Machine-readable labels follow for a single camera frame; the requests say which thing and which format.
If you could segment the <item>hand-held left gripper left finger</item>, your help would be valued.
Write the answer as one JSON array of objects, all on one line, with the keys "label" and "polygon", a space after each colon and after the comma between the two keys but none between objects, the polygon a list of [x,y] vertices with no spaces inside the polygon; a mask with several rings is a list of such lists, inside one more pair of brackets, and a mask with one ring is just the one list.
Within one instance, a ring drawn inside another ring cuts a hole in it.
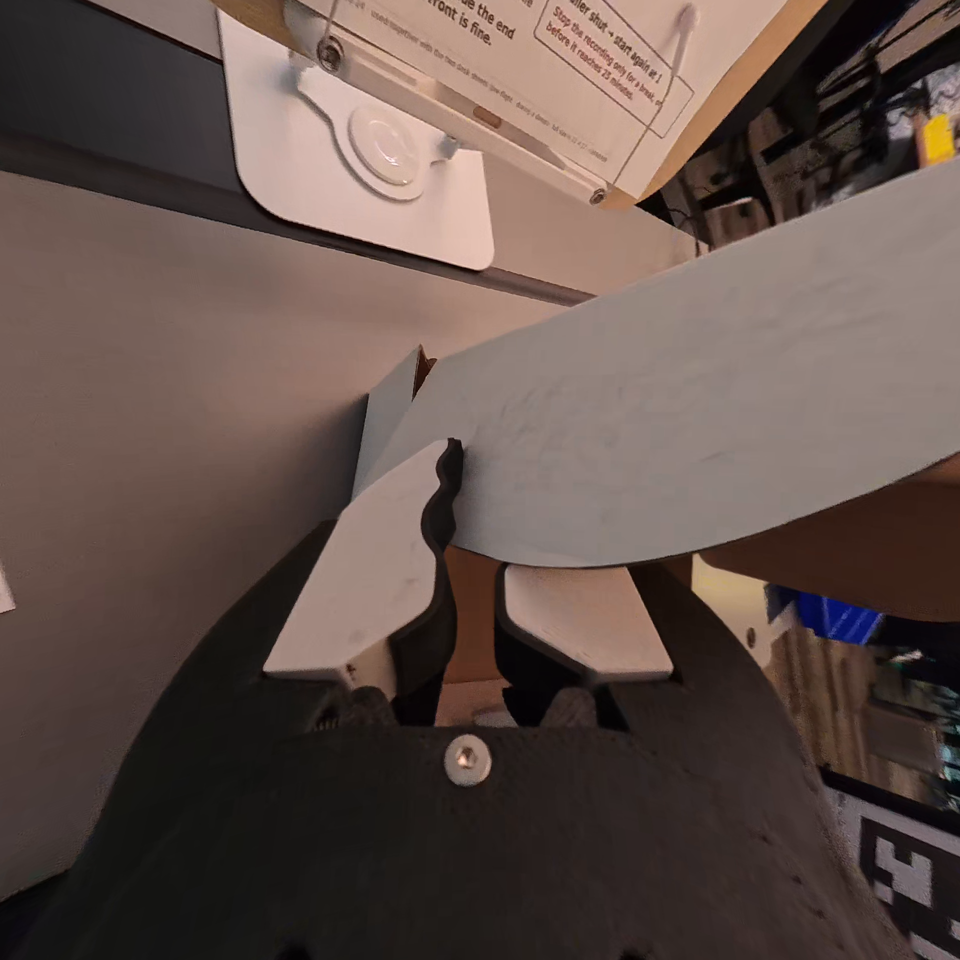
[{"label": "hand-held left gripper left finger", "polygon": [[458,613],[446,551],[456,531],[461,440],[392,468],[341,513],[264,673],[378,690],[400,724],[435,724]]}]

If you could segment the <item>wooden board with instruction sheet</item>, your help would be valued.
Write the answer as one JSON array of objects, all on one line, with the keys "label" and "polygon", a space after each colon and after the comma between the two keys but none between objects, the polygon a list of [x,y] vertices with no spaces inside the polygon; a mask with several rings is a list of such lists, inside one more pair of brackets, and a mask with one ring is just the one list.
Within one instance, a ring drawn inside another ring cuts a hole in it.
[{"label": "wooden board with instruction sheet", "polygon": [[826,2],[283,2],[350,87],[593,206],[683,164]]}]

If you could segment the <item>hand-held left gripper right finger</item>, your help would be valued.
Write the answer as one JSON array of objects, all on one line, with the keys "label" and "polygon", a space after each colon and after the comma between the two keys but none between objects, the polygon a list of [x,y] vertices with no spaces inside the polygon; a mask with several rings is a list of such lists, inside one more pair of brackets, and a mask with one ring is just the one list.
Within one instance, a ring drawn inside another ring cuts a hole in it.
[{"label": "hand-held left gripper right finger", "polygon": [[522,728],[625,728],[618,685],[668,680],[674,664],[625,567],[504,564],[495,581],[495,662]]}]

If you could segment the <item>white cardboard box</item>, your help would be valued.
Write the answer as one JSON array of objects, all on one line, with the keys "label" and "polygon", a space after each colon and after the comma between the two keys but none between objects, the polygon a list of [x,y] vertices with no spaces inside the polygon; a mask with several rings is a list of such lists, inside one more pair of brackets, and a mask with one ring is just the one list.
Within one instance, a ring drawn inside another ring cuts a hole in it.
[{"label": "white cardboard box", "polygon": [[442,358],[359,489],[454,438],[473,553],[957,621],[958,199],[954,160]]}]

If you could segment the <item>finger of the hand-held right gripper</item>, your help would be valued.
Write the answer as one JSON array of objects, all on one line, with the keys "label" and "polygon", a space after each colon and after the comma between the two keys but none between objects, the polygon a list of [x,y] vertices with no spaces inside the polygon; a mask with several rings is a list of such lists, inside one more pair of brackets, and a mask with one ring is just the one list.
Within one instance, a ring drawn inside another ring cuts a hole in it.
[{"label": "finger of the hand-held right gripper", "polygon": [[692,559],[692,590],[726,625],[761,669],[768,669],[775,642],[797,623],[796,606],[778,594],[770,601],[766,584]]}]

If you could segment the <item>blue bin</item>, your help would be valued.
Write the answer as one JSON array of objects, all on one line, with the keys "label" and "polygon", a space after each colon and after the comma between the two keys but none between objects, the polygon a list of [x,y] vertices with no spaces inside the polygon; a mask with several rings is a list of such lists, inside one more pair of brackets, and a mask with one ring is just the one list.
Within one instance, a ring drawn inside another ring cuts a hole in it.
[{"label": "blue bin", "polygon": [[886,614],[819,594],[774,583],[764,585],[771,627],[802,628],[815,637],[852,646],[865,646],[882,629]]}]

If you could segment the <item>white metal stand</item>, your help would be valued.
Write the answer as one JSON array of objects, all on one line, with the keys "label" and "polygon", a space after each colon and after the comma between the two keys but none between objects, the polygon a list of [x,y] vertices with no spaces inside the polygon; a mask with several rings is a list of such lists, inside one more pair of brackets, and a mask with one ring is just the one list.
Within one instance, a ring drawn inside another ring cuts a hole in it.
[{"label": "white metal stand", "polygon": [[242,186],[296,226],[479,272],[495,258],[486,157],[580,202],[609,186],[362,39],[376,26],[433,53],[369,2],[215,2]]}]

